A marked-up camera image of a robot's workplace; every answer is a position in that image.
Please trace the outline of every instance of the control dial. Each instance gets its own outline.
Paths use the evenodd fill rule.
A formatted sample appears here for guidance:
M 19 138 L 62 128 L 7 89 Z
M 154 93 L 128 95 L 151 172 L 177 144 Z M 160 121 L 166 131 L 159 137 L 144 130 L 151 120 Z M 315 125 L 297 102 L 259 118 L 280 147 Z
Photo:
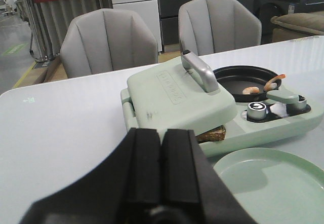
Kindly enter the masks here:
M 251 102 L 248 105 L 247 116 L 254 120 L 262 120 L 267 117 L 267 106 L 262 102 Z

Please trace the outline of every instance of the tabletop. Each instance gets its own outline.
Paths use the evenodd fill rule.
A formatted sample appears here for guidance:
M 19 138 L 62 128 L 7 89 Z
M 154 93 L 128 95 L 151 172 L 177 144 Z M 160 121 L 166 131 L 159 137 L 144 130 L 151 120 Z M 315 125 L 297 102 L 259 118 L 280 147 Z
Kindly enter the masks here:
M 254 65 L 285 73 L 285 86 L 324 105 L 323 48 L 324 36 L 315 36 L 201 58 L 212 69 Z M 18 223 L 31 203 L 76 181 L 114 150 L 126 134 L 120 91 L 129 76 L 152 66 L 156 64 L 0 96 L 1 223 Z M 302 156 L 324 169 L 323 137 L 321 122 L 306 134 L 262 146 Z

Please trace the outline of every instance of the gray chair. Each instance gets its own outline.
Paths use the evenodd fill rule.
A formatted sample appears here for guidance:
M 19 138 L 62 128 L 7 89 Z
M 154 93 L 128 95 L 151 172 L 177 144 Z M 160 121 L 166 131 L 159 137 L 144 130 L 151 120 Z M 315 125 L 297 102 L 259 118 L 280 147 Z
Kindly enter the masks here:
M 61 47 L 68 78 L 157 63 L 157 42 L 133 11 L 100 9 L 74 18 Z
M 260 42 L 261 22 L 237 0 L 192 0 L 179 9 L 181 51 L 200 56 Z

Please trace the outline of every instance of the green floor sign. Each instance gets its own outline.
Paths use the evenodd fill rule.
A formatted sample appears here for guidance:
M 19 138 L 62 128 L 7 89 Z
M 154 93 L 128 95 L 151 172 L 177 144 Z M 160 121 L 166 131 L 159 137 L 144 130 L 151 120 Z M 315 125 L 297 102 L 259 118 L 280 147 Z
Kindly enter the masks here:
M 8 50 L 6 50 L 2 55 L 10 55 L 10 54 L 15 54 L 18 53 L 21 49 L 23 49 L 27 43 L 25 44 L 19 44 L 19 45 L 14 45 L 10 47 Z

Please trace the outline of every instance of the washing machine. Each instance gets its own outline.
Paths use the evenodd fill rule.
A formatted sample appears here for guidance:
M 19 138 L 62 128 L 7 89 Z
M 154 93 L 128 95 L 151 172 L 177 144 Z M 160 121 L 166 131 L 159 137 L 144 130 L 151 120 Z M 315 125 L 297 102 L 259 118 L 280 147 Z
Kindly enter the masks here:
M 324 10 L 324 0 L 254 0 L 253 12 L 262 23 L 262 43 L 271 42 L 273 16 Z

